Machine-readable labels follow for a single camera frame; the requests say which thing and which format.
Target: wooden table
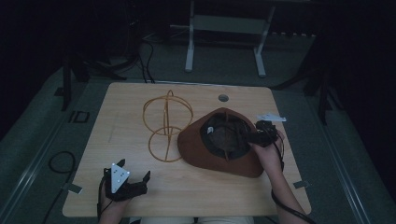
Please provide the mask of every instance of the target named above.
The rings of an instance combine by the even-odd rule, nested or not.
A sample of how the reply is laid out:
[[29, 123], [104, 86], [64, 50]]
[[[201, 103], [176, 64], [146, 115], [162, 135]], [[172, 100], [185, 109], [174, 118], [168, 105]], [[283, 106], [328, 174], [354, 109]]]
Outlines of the wooden table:
[[[95, 217], [97, 191], [103, 169], [125, 159], [124, 169], [131, 172], [129, 182], [141, 181], [151, 171], [148, 193], [133, 198], [127, 217], [211, 217], [265, 216], [276, 214], [271, 199], [271, 186], [264, 173], [248, 178], [193, 167], [183, 160], [158, 161], [149, 153], [152, 132], [143, 121], [143, 105], [169, 91], [187, 101], [193, 110], [192, 121], [220, 108], [228, 107], [249, 118], [257, 115], [279, 115], [276, 102], [267, 88], [180, 84], [113, 83], [109, 86], [92, 134], [79, 164], [73, 184], [83, 187], [80, 194], [70, 193], [64, 204], [67, 217]], [[219, 96], [226, 94], [228, 102]], [[146, 110], [151, 129], [163, 126], [162, 100], [154, 101]], [[184, 128], [191, 117], [179, 103], [169, 103], [170, 124]], [[301, 181], [290, 144], [281, 122], [274, 122], [285, 134], [284, 174], [305, 212], [311, 207], [304, 188], [292, 183]], [[164, 155], [167, 137], [154, 135], [150, 147]], [[178, 157], [177, 136], [171, 140], [169, 157]]]

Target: human hand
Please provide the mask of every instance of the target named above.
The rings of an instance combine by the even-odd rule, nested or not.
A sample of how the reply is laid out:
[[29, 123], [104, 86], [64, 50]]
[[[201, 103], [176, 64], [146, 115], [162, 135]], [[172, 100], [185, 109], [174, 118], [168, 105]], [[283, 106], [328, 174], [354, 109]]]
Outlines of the human hand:
[[260, 163], [262, 164], [262, 167], [268, 175], [272, 173], [282, 173], [281, 161], [276, 151], [278, 149], [281, 150], [283, 144], [282, 141], [285, 136], [281, 131], [277, 131], [277, 134], [278, 138], [275, 141], [277, 148], [274, 146], [274, 144], [270, 144], [267, 147], [261, 147], [256, 144], [249, 143], [258, 155]]
[[125, 209], [128, 207], [129, 202], [132, 199], [128, 199], [121, 202], [114, 202], [111, 199], [106, 197], [106, 181], [102, 185], [102, 192], [101, 192], [101, 217], [99, 223], [106, 223], [106, 224], [118, 224], [122, 220], [124, 215]]

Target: black cable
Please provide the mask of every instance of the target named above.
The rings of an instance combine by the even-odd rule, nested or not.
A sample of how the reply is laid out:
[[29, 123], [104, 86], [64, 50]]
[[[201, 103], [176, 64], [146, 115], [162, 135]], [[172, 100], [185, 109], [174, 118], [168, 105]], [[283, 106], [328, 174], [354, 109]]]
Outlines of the black cable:
[[106, 207], [104, 209], [102, 209], [102, 186], [104, 185], [105, 180], [106, 180], [106, 177], [103, 176], [102, 180], [100, 181], [100, 184], [99, 184], [98, 204], [96, 205], [98, 221], [100, 220], [100, 216], [102, 215], [102, 213], [113, 203], [113, 200], [111, 200], [111, 202], [108, 205], [106, 205]]
[[[55, 168], [53, 167], [53, 165], [52, 165], [52, 161], [53, 161], [56, 157], [58, 157], [59, 155], [62, 155], [62, 154], [67, 154], [67, 155], [69, 155], [69, 156], [72, 158], [72, 166], [71, 166], [71, 168], [70, 168], [69, 170], [60, 171], [60, 170], [55, 169]], [[73, 153], [71, 153], [71, 152], [69, 152], [69, 151], [60, 151], [60, 152], [56, 153], [55, 155], [53, 155], [53, 156], [49, 159], [48, 165], [49, 165], [49, 168], [51, 169], [51, 171], [54, 172], [54, 173], [56, 173], [56, 174], [68, 174], [66, 180], [64, 181], [65, 184], [69, 183], [69, 180], [70, 180], [70, 178], [72, 177], [72, 174], [77, 170], [77, 167], [76, 167], [76, 157], [73, 155]], [[50, 212], [52, 211], [53, 206], [54, 206], [55, 203], [58, 201], [58, 199], [59, 199], [59, 197], [61, 196], [61, 194], [62, 194], [63, 191], [64, 191], [64, 189], [61, 188], [61, 189], [59, 190], [58, 194], [56, 195], [56, 197], [54, 198], [54, 200], [52, 201], [52, 204], [51, 204], [51, 206], [49, 207], [49, 210], [47, 211], [47, 214], [45, 215], [45, 217], [44, 217], [44, 219], [43, 219], [43, 222], [42, 222], [43, 224], [45, 224], [45, 223], [47, 222], [47, 219], [48, 219], [49, 216], [50, 216]]]
[[[121, 56], [126, 58], [126, 62], [118, 63], [118, 64], [114, 64], [114, 65], [103, 65], [103, 64], [101, 64], [104, 68], [106, 68], [106, 69], [108, 69], [108, 70], [110, 70], [112, 72], [118, 71], [118, 70], [120, 70], [122, 68], [125, 68], [127, 66], [130, 66], [130, 68], [134, 67], [134, 63], [136, 62], [138, 57], [136, 55], [129, 55], [129, 54], [131, 54], [131, 52], [129, 52], [130, 51], [130, 47], [131, 47], [130, 42], [131, 42], [131, 40], [136, 41], [136, 39], [137, 40], [140, 39], [141, 38], [140, 37], [140, 32], [143, 29], [142, 21], [140, 20], [140, 18], [139, 17], [133, 17], [131, 15], [131, 13], [128, 13], [128, 8], [129, 8], [128, 7], [128, 2], [127, 1], [123, 1], [123, 4], [124, 4], [124, 7], [122, 7], [122, 8], [123, 8], [123, 12], [124, 12], [124, 15], [125, 15], [124, 18], [125, 18], [125, 27], [126, 27], [127, 37], [126, 37], [125, 50], [124, 50], [124, 52], [122, 53]], [[96, 4], [94, 3], [93, 0], [92, 0], [92, 8], [93, 8], [93, 12], [95, 14], [95, 18], [98, 21], [100, 21], [101, 18], [99, 17], [99, 14], [97, 12], [98, 10], [97, 10]], [[99, 31], [101, 32], [101, 34], [103, 36], [105, 36], [105, 31], [102, 29], [102, 27], [100, 27]]]
[[285, 153], [285, 145], [283, 144], [283, 139], [279, 135], [279, 133], [276, 133], [277, 137], [280, 138], [281, 143], [282, 143], [282, 150], [279, 150], [279, 147], [276, 145], [275, 139], [272, 139], [271, 134], [268, 132], [268, 130], [264, 128], [263, 131], [265, 131], [267, 133], [268, 137], [272, 140], [272, 144], [274, 145], [274, 147], [276, 149], [276, 153], [279, 157], [280, 165], [281, 165], [282, 171], [283, 171], [283, 168], [285, 167], [285, 162], [283, 162], [283, 155]]
[[307, 215], [300, 213], [292, 208], [287, 207], [285, 204], [283, 204], [274, 194], [274, 192], [271, 190], [271, 197], [273, 198], [274, 202], [281, 207], [282, 209], [284, 209], [285, 211], [299, 217], [300, 219], [306, 221], [307, 223], [310, 224], [315, 224], [316, 222], [314, 220], [312, 220], [310, 217], [308, 217]]
[[142, 66], [141, 69], [142, 69], [143, 79], [144, 79], [145, 82], [147, 83], [147, 79], [146, 79], [146, 72], [147, 72], [147, 76], [148, 76], [150, 82], [151, 82], [151, 83], [155, 83], [155, 80], [154, 80], [154, 78], [151, 76], [151, 73], [150, 73], [150, 71], [149, 71], [149, 62], [151, 61], [152, 54], [154, 53], [154, 47], [153, 47], [148, 41], [143, 41], [142, 43], [145, 43], [145, 44], [147, 44], [147, 45], [149, 45], [149, 46], [151, 47], [151, 53], [150, 53], [149, 56], [148, 56], [148, 61], [147, 61], [147, 63], [146, 63], [146, 66], [143, 64], [142, 57], [141, 57], [140, 55], [138, 56], [138, 57], [139, 57], [140, 64], [141, 64], [141, 66]]

